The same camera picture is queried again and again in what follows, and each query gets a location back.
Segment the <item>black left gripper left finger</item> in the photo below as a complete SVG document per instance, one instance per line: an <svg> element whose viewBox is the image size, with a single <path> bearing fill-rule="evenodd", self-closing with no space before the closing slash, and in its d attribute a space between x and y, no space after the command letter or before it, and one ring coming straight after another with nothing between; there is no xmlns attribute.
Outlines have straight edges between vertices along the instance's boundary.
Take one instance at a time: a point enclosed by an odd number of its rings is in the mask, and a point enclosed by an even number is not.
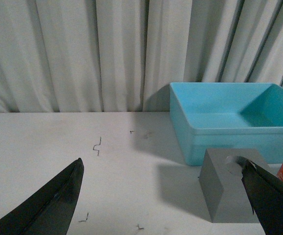
<svg viewBox="0 0 283 235"><path fill-rule="evenodd" d="M84 174L77 159L0 219L0 235L66 235Z"/></svg>

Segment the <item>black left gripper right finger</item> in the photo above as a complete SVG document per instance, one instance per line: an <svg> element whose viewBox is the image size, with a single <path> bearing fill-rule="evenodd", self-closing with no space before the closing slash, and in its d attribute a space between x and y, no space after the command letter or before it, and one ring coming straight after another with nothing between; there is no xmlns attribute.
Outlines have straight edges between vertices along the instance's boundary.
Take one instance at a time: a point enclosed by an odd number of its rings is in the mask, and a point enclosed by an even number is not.
<svg viewBox="0 0 283 235"><path fill-rule="evenodd" d="M265 234L283 235L283 181L250 160L241 173L252 211Z"/></svg>

